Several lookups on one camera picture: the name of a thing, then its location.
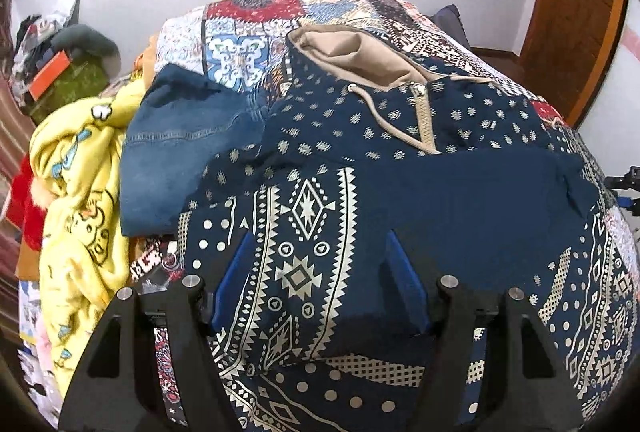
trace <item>yellow blanket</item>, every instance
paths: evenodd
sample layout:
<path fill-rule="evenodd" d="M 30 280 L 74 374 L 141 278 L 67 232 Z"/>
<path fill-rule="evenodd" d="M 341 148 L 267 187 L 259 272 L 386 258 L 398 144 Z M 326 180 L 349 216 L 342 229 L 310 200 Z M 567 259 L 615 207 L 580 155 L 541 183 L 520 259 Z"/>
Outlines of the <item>yellow blanket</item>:
<path fill-rule="evenodd" d="M 73 102 L 31 138 L 34 176 L 57 196 L 44 224 L 40 297 L 63 396 L 100 316 L 129 277 L 129 241 L 120 232 L 120 157 L 144 92 L 139 79 L 114 98 Z"/>

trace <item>drawstring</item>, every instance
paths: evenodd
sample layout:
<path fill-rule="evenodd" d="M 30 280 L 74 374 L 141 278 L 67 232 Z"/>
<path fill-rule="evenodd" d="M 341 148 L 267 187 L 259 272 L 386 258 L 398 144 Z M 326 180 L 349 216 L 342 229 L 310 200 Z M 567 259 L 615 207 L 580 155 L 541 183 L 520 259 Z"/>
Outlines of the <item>drawstring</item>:
<path fill-rule="evenodd" d="M 396 129 L 389 122 L 383 119 L 383 117 L 381 117 L 378 111 L 376 110 L 376 106 L 373 102 L 373 98 L 371 98 L 371 95 L 367 91 L 365 91 L 363 88 L 361 88 L 356 84 L 349 84 L 347 86 L 347 91 L 356 93 L 356 95 L 358 95 L 365 101 L 365 103 L 367 104 L 367 107 L 369 108 L 369 111 L 371 111 L 371 114 L 373 115 L 378 125 L 382 127 L 387 133 L 389 133 L 392 136 L 395 136 L 397 139 L 400 139 L 401 141 L 404 141 L 404 143 L 407 143 L 408 145 L 415 147 L 416 149 L 424 152 L 425 154 L 441 154 L 439 151 L 436 150 L 435 145 L 433 143 L 429 142 L 430 145 L 428 145 L 427 143 L 424 143 L 415 138 L 412 138 L 411 136 L 404 134 L 399 129 Z"/>
<path fill-rule="evenodd" d="M 476 77 L 471 75 L 465 76 L 465 75 L 458 75 L 458 74 L 442 75 L 442 78 L 444 77 L 448 77 L 451 80 L 469 80 L 471 82 L 476 82 L 476 83 L 493 82 L 498 87 L 498 89 L 500 89 L 503 93 L 506 94 L 506 92 L 502 89 L 500 84 L 498 84 L 491 78 Z M 414 93 L 414 98 L 416 98 L 416 116 L 418 119 L 418 130 L 420 131 L 420 138 L 423 141 L 419 141 L 418 139 L 412 138 L 406 133 L 403 133 L 402 131 L 400 131 L 399 129 L 396 129 L 393 125 L 391 125 L 389 122 L 383 119 L 383 117 L 380 116 L 380 114 L 378 113 L 376 109 L 376 105 L 373 101 L 373 98 L 371 97 L 371 95 L 367 90 L 363 89 L 357 84 L 351 83 L 347 86 L 347 91 L 356 93 L 356 95 L 358 95 L 365 101 L 375 121 L 387 133 L 389 133 L 392 136 L 395 136 L 397 139 L 400 139 L 401 141 L 404 141 L 404 143 L 407 143 L 408 145 L 415 147 L 416 149 L 424 152 L 425 154 L 441 154 L 441 152 L 436 149 L 435 141 L 433 138 L 433 129 L 431 127 L 431 112 L 430 112 L 431 110 L 429 108 L 426 89 L 424 92 L 422 92 L 422 91 L 416 91 L 415 88 L 412 88 L 412 92 Z M 423 112 L 425 111 L 425 109 L 424 108 L 420 109 L 420 106 L 418 105 L 418 101 L 420 98 L 424 98 L 424 100 L 426 101 L 426 107 L 427 107 L 426 112 Z"/>
<path fill-rule="evenodd" d="M 554 119 L 551 120 L 551 127 L 553 129 L 556 129 L 559 125 L 564 125 L 564 122 L 562 122 L 562 119 L 559 119 L 558 117 L 554 117 Z"/>
<path fill-rule="evenodd" d="M 471 80 L 471 82 L 476 82 L 479 84 L 486 84 L 487 82 L 493 82 L 495 84 L 495 86 L 500 89 L 500 91 L 502 92 L 502 94 L 504 94 L 505 96 L 510 96 L 510 94 L 508 94 L 507 91 L 505 91 L 505 89 L 502 87 L 502 85 L 499 82 L 496 82 L 494 79 L 492 78 L 485 78 L 485 77 L 476 77 L 473 75 L 469 75 L 469 76 L 465 76 L 465 75 L 449 75 L 449 78 L 451 80 Z"/>

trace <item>cartoon print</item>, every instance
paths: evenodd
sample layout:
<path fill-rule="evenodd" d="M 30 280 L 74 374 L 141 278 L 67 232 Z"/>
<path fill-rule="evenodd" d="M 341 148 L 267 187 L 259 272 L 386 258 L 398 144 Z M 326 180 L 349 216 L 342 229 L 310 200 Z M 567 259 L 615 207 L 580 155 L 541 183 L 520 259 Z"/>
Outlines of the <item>cartoon print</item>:
<path fill-rule="evenodd" d="M 87 249 L 94 263 L 101 265 L 107 259 L 110 232 L 105 226 L 105 211 L 113 212 L 113 196 L 107 191 L 92 191 L 85 210 L 76 210 L 66 220 L 66 230 Z"/>
<path fill-rule="evenodd" d="M 58 338 L 62 339 L 64 336 L 67 336 L 71 332 L 70 326 L 60 326 L 58 330 Z"/>
<path fill-rule="evenodd" d="M 54 163 L 53 167 L 51 167 L 51 175 L 54 179 L 61 179 L 62 170 L 69 170 L 71 168 L 71 164 L 74 162 L 74 158 L 76 157 L 76 152 L 78 152 L 78 145 L 82 141 L 89 139 L 89 136 L 91 136 L 91 131 L 89 129 L 83 129 L 74 137 L 74 142 L 71 144 L 68 151 L 66 151 L 62 160 Z"/>
<path fill-rule="evenodd" d="M 96 120 L 106 121 L 111 116 L 113 109 L 110 104 L 99 104 L 91 108 L 91 115 Z"/>

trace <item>zipper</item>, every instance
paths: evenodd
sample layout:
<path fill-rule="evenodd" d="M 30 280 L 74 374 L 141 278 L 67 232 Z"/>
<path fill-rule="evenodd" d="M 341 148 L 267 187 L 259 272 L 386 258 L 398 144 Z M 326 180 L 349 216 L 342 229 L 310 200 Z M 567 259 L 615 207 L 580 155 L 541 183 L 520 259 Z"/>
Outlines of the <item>zipper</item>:
<path fill-rule="evenodd" d="M 409 136 L 406 133 L 403 133 L 400 129 L 394 127 L 393 125 L 391 125 L 391 123 L 383 119 L 383 117 L 380 116 L 380 113 L 378 113 L 376 109 L 376 105 L 373 102 L 373 98 L 371 98 L 371 95 L 369 94 L 369 92 L 366 91 L 364 88 L 358 86 L 357 84 L 351 83 L 347 86 L 347 90 L 352 93 L 356 93 L 356 95 L 358 95 L 360 98 L 362 98 L 365 101 L 365 103 L 367 104 L 367 107 L 369 108 L 369 111 L 371 111 L 371 114 L 374 117 L 374 120 L 387 133 L 389 133 L 392 136 L 395 136 L 397 139 L 401 141 L 404 141 L 404 143 L 407 143 L 408 145 L 414 147 L 415 149 L 418 149 L 419 151 L 424 152 L 425 154 L 440 154 L 440 152 L 436 149 L 433 138 L 431 138 L 431 140 L 420 141 L 419 139 L 415 139 L 412 136 Z"/>
<path fill-rule="evenodd" d="M 433 137 L 433 124 L 431 123 L 431 106 L 425 84 L 412 84 L 409 86 L 415 99 L 415 117 L 418 120 L 418 132 L 423 143 L 436 148 Z"/>

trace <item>white geometric print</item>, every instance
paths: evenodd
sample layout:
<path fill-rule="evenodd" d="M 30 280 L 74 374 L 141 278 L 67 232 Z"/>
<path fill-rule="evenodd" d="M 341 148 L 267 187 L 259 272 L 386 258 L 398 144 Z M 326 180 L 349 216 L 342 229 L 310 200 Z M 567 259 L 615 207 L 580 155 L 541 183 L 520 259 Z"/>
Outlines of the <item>white geometric print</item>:
<path fill-rule="evenodd" d="M 292 206 L 293 215 L 300 225 L 303 235 L 311 239 L 318 221 L 322 218 L 324 205 L 311 182 L 306 179 Z"/>
<path fill-rule="evenodd" d="M 289 315 L 282 325 L 269 337 L 264 369 L 267 370 L 293 348 L 293 321 Z"/>
<path fill-rule="evenodd" d="M 351 269 L 353 243 L 355 242 L 357 226 L 357 194 L 354 184 L 356 177 L 353 168 L 347 167 L 338 171 L 340 183 L 340 228 L 338 230 L 338 246 L 332 269 L 331 281 L 322 304 L 321 321 L 318 333 L 311 346 L 305 351 L 305 360 L 318 358 L 319 353 L 326 348 L 326 344 L 334 334 L 335 317 L 338 316 L 340 297 L 347 287 L 347 278 Z"/>
<path fill-rule="evenodd" d="M 620 306 L 618 311 L 613 315 L 611 324 L 613 324 L 613 342 L 619 346 L 626 332 L 626 307 Z"/>
<path fill-rule="evenodd" d="M 571 247 L 567 248 L 560 255 L 560 261 L 558 262 L 558 271 L 556 271 L 556 276 L 554 277 L 553 284 L 551 286 L 551 294 L 546 299 L 545 303 L 538 311 L 538 316 L 542 323 L 546 325 L 549 322 L 549 319 L 555 313 L 558 304 L 562 298 L 562 291 L 564 290 L 564 281 L 566 281 L 566 276 L 569 273 L 569 261 L 571 260 Z"/>
<path fill-rule="evenodd" d="M 298 152 L 302 155 L 308 156 L 309 154 L 311 154 L 311 145 L 309 145 L 308 143 L 300 143 Z"/>
<path fill-rule="evenodd" d="M 324 361 L 327 365 L 335 367 L 341 372 L 348 372 L 352 376 L 364 378 L 369 382 L 384 383 L 385 385 L 417 387 L 424 374 L 424 367 L 390 364 L 358 354 L 327 358 Z"/>
<path fill-rule="evenodd" d="M 289 298 L 297 295 L 304 301 L 305 297 L 311 297 L 312 286 L 320 287 L 322 284 L 322 273 L 314 275 L 314 265 L 308 265 L 308 257 L 301 261 L 295 255 L 293 263 L 283 262 L 282 269 L 276 267 L 274 279 L 282 279 L 282 288 L 289 288 Z"/>
<path fill-rule="evenodd" d="M 273 263 L 273 255 L 275 250 L 275 237 L 278 227 L 279 206 L 278 203 L 280 189 L 277 186 L 269 187 L 268 189 L 262 188 L 256 193 L 254 203 L 258 204 L 256 207 L 260 221 L 257 224 L 257 230 L 263 232 L 265 235 L 264 246 L 258 246 L 256 251 L 256 259 L 252 274 L 255 280 L 249 281 L 247 288 L 255 290 L 255 296 L 249 304 L 249 307 L 245 309 L 245 314 L 241 317 L 239 315 L 239 307 L 236 310 L 236 316 L 238 321 L 234 322 L 233 328 L 241 330 L 240 333 L 229 333 L 230 347 L 237 351 L 233 362 L 227 367 L 223 364 L 223 369 L 220 371 L 220 378 L 231 379 L 234 376 L 238 376 L 240 370 L 244 370 L 242 365 L 242 359 L 247 351 L 252 349 L 254 343 L 254 337 L 256 336 L 255 330 L 258 329 L 258 322 L 260 321 L 260 313 L 263 311 L 265 304 L 265 291 L 267 289 L 267 281 L 270 279 L 269 272 L 271 271 L 271 263 Z M 242 305 L 244 302 L 243 297 L 240 298 L 238 304 Z"/>
<path fill-rule="evenodd" d="M 616 293 L 618 296 L 625 298 L 631 293 L 633 288 L 631 276 L 626 271 L 620 272 L 614 280 L 614 286 L 616 287 Z"/>
<path fill-rule="evenodd" d="M 274 401 L 270 401 L 269 402 L 269 406 L 271 407 L 271 410 L 273 410 L 275 412 L 275 414 L 281 420 L 286 421 L 288 423 L 293 423 L 294 425 L 299 425 L 300 424 L 300 421 L 298 421 L 295 418 L 295 416 L 291 412 L 291 409 L 289 408 L 288 405 L 284 405 L 282 403 L 276 403 Z"/>
<path fill-rule="evenodd" d="M 607 358 L 601 358 L 598 360 L 595 369 L 596 383 L 603 386 L 609 383 L 616 373 L 616 361 L 607 355 Z"/>
<path fill-rule="evenodd" d="M 484 375 L 484 360 L 478 360 L 477 362 L 471 362 L 469 364 L 468 371 L 466 372 L 466 384 L 476 383 L 482 379 Z"/>

